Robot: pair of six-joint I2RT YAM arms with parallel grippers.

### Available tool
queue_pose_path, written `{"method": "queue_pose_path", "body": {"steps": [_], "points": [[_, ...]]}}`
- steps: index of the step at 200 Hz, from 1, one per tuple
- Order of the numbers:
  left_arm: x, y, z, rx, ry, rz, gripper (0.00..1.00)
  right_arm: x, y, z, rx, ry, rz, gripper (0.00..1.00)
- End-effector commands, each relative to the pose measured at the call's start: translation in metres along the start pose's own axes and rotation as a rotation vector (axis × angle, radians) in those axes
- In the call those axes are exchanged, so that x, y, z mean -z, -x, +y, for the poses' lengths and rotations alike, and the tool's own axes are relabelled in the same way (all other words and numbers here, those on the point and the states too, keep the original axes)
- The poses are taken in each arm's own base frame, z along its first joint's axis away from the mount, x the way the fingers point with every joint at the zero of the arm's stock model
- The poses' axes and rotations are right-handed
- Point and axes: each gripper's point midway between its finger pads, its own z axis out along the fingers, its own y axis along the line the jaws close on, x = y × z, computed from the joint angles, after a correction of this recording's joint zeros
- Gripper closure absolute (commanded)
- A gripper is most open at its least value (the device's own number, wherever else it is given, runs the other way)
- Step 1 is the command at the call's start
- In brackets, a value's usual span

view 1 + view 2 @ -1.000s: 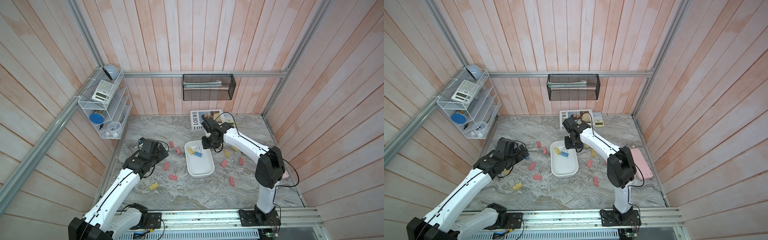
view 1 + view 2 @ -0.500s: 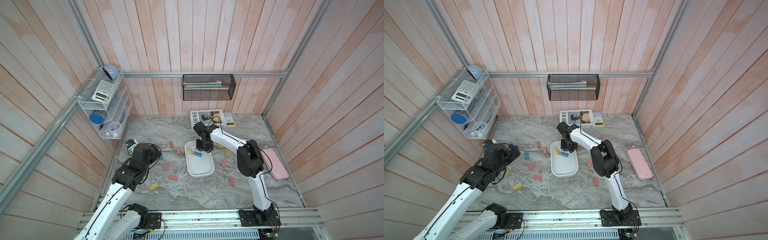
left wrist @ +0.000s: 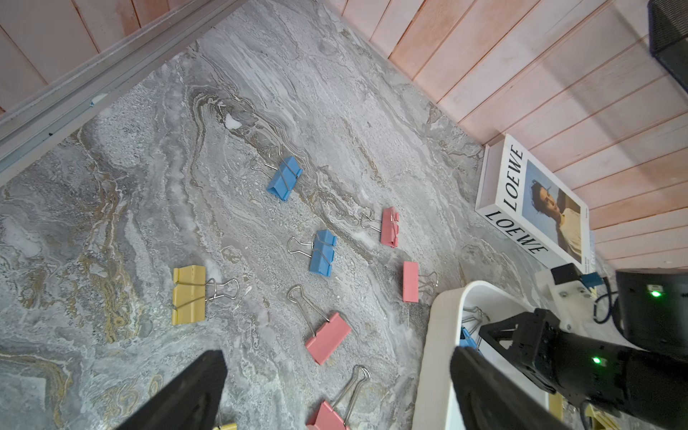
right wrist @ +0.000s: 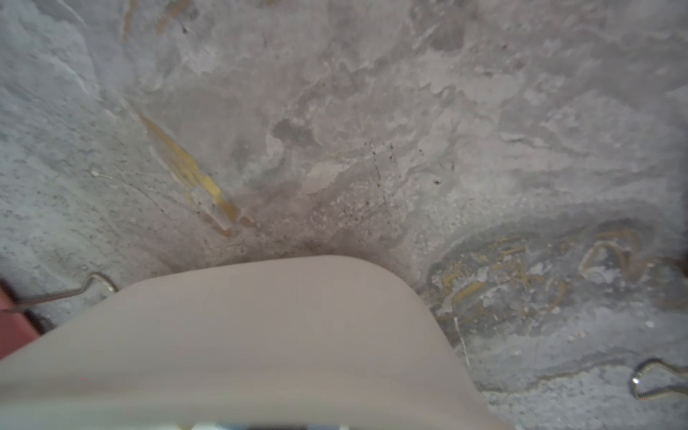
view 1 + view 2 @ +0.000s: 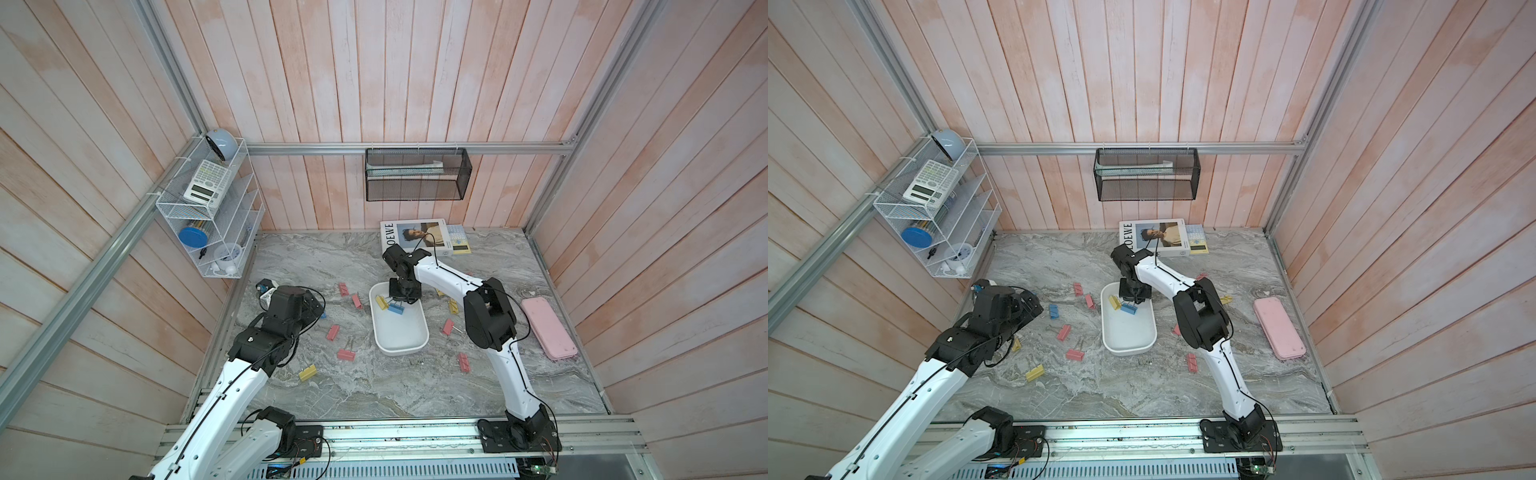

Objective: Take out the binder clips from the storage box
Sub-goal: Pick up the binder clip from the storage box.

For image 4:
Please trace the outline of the white storage box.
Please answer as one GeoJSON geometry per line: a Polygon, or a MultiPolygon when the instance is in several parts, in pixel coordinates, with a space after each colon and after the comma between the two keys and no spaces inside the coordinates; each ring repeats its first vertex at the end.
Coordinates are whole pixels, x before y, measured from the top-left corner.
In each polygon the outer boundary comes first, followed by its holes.
{"type": "Polygon", "coordinates": [[[5,429],[501,429],[428,307],[346,256],[148,279],[1,362],[5,429]]]}

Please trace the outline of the pink binder clip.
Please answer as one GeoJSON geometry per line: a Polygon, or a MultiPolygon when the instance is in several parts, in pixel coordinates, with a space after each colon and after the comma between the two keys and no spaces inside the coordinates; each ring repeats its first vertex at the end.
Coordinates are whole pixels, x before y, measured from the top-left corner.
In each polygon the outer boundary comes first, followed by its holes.
{"type": "Polygon", "coordinates": [[[85,278],[79,288],[39,295],[23,301],[15,301],[8,294],[5,284],[1,282],[1,358],[12,355],[40,337],[38,329],[25,315],[30,308],[80,296],[95,282],[103,285],[112,294],[116,294],[120,290],[107,276],[99,272],[92,272],[85,278]]]}

